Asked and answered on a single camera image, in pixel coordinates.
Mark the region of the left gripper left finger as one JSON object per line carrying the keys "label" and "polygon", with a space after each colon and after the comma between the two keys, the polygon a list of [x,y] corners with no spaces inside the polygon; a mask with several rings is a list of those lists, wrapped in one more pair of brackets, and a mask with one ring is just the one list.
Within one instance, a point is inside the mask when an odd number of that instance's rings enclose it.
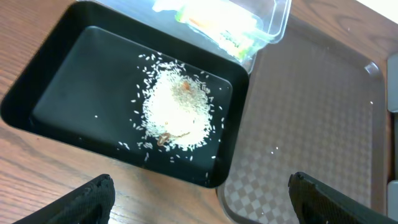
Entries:
{"label": "left gripper left finger", "polygon": [[113,179],[101,174],[14,224],[108,224],[115,199]]}

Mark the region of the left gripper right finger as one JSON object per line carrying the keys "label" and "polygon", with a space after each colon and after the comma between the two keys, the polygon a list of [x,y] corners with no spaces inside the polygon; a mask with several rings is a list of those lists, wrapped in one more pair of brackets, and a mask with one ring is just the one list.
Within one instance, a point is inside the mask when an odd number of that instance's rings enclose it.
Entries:
{"label": "left gripper right finger", "polygon": [[304,172],[292,174],[288,188],[300,224],[397,224]]}

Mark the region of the pile of white rice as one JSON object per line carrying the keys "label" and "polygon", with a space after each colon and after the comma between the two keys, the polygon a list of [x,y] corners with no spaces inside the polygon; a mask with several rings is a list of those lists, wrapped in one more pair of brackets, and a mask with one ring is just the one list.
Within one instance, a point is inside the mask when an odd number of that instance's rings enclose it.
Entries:
{"label": "pile of white rice", "polygon": [[[189,82],[191,90],[182,88]],[[107,82],[96,111],[102,154],[192,182],[208,182],[225,128],[232,87],[226,80],[159,52],[130,56],[126,71]],[[158,146],[161,134],[169,141]]]}

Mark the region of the green orange snack wrapper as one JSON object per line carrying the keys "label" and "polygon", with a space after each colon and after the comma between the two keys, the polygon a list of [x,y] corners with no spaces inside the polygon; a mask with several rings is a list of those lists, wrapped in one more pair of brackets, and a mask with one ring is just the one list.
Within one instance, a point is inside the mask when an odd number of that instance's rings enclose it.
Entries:
{"label": "green orange snack wrapper", "polygon": [[175,20],[201,32],[240,62],[258,50],[262,21],[231,1],[188,2],[177,11]]}

